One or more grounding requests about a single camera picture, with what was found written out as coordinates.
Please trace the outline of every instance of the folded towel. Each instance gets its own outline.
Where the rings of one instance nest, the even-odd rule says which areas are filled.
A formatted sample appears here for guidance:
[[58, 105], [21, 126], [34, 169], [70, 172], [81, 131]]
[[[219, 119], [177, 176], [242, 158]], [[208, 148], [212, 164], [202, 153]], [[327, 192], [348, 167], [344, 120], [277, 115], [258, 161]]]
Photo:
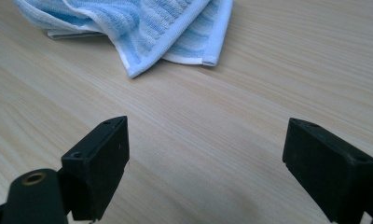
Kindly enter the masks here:
[[160, 58], [214, 66], [232, 0], [14, 0], [52, 38], [108, 35], [129, 77]]

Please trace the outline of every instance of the wooden table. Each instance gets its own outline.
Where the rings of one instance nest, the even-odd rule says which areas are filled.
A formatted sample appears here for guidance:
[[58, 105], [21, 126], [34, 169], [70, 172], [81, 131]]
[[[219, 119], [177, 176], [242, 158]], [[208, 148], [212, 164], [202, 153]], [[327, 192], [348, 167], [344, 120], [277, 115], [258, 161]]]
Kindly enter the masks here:
[[329, 223], [282, 162], [286, 128], [373, 157], [373, 0], [235, 0], [217, 67], [136, 79], [106, 37], [52, 40], [0, 0], [0, 203], [123, 115], [131, 159], [101, 223]]

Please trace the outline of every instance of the screw hole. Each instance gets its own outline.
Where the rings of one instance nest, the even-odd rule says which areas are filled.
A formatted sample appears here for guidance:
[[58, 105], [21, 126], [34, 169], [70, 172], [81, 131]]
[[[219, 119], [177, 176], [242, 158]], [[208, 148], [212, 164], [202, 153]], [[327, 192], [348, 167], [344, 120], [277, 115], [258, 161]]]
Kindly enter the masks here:
[[46, 176], [47, 176], [46, 173], [42, 173], [42, 172], [41, 173], [34, 173], [34, 174], [28, 175], [25, 178], [23, 178], [21, 183], [25, 186], [31, 186], [31, 185], [34, 185], [34, 184], [38, 184], [43, 179], [45, 179]]
[[73, 152], [73, 153], [71, 153], [70, 156], [73, 157], [73, 158], [81, 158], [82, 153], [81, 152]]
[[366, 158], [364, 157], [355, 157], [355, 159], [361, 162], [366, 162]]

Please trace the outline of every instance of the light blue towel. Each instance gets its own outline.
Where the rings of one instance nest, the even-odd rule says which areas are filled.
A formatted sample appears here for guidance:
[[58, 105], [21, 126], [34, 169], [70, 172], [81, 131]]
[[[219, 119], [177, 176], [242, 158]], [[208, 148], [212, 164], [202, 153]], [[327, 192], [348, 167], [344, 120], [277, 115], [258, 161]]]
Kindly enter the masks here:
[[160, 58], [215, 66], [232, 0], [14, 0], [52, 38], [108, 35], [129, 77]]

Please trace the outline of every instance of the wood grain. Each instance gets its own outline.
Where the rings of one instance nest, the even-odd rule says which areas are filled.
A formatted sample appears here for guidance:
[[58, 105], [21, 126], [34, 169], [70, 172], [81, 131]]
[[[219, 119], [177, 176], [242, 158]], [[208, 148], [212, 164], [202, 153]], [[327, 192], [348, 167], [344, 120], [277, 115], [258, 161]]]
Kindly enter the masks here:
[[217, 67], [136, 79], [106, 37], [51, 40], [0, 0], [0, 203], [123, 115], [131, 160], [101, 223], [329, 223], [282, 162], [286, 127], [373, 156], [373, 0], [235, 0]]

